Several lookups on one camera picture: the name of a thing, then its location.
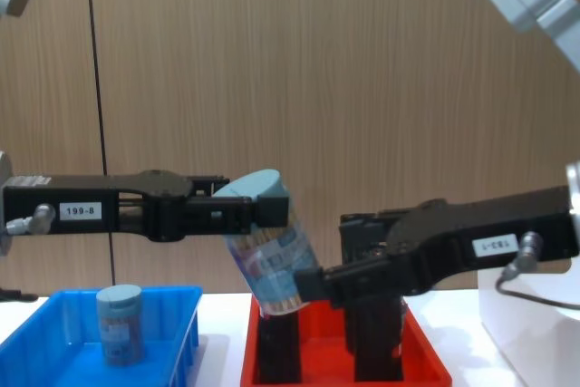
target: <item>blue plastic tray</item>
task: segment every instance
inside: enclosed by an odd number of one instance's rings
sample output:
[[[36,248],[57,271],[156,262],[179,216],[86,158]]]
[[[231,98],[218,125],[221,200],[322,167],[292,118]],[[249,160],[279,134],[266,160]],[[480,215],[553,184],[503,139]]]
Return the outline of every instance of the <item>blue plastic tray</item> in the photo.
[[[198,346],[199,287],[145,287],[145,355],[107,366],[97,321],[97,290],[54,294],[0,344],[2,387],[186,387]]]

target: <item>black cable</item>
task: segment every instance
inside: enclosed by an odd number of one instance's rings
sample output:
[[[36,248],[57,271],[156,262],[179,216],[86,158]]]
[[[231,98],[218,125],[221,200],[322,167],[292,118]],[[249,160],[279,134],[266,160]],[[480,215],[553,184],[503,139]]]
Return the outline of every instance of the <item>black cable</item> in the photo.
[[[526,301],[531,301],[533,303],[539,303],[539,304],[543,304],[543,305],[552,305],[553,307],[567,308],[569,310],[580,310],[580,304],[562,303],[560,301],[554,301],[551,299],[541,298],[539,296],[534,296],[534,295],[524,294],[521,292],[516,292],[514,290],[504,289],[502,286],[504,285],[504,283],[506,283],[506,281],[507,280],[505,280],[503,278],[499,278],[498,281],[496,281],[496,290],[498,292],[500,292],[502,295],[513,296],[515,298],[525,299]]]
[[[92,41],[92,66],[94,68],[94,84],[97,97],[97,114],[99,115],[99,136],[101,138],[101,156],[102,156],[102,173],[106,176],[107,170],[107,153],[105,147],[105,130],[102,120],[102,99],[101,99],[101,77],[99,76],[99,57],[97,56],[97,34],[94,25],[94,8],[92,0],[89,0],[89,20],[91,23],[91,41]],[[115,272],[115,251],[112,244],[112,233],[109,233],[109,259],[111,261],[111,281],[117,284]]]
[[[38,299],[35,294],[23,294],[20,290],[0,289],[0,303],[33,303]]]

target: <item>red plastic tray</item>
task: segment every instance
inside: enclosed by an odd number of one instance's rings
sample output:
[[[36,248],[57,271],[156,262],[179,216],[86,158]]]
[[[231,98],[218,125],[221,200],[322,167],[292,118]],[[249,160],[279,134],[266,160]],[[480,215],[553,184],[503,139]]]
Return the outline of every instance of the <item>red plastic tray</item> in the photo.
[[[259,383],[257,368],[257,325],[259,307],[252,301],[247,332],[242,387]],[[346,350],[344,316],[328,303],[314,303],[298,315],[302,382],[277,387],[359,386],[359,387],[450,387],[451,377],[423,334],[411,311],[407,312],[402,338],[402,382],[354,382],[354,359]]]

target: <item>white surface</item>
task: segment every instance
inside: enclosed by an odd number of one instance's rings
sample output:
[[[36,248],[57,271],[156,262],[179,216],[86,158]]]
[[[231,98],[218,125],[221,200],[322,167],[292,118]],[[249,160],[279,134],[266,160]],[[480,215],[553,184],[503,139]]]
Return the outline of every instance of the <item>white surface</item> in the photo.
[[[478,272],[480,316],[494,343],[529,387],[576,387],[580,379],[580,312],[533,304],[495,291],[500,270]],[[522,275],[506,288],[580,303],[580,259],[565,274]]]
[[[41,303],[1,303],[0,342]],[[454,387],[524,386],[481,326],[477,290],[433,291],[409,298],[408,303]],[[202,296],[199,348],[190,385],[239,385],[249,306],[249,294]]]

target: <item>white label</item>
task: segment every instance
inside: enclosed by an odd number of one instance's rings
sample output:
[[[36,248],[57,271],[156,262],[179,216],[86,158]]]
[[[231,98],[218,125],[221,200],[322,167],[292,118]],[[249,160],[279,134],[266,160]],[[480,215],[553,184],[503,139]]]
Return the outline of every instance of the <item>white label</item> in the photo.
[[[519,250],[516,235],[503,235],[475,239],[473,249],[477,257],[498,256],[500,254],[516,253]]]
[[[48,185],[50,182],[51,178],[45,176],[15,176],[11,177],[6,185],[31,188],[33,186]]]
[[[101,325],[101,339],[104,342],[128,342],[129,326],[127,324]]]
[[[61,203],[61,221],[102,219],[101,203]]]

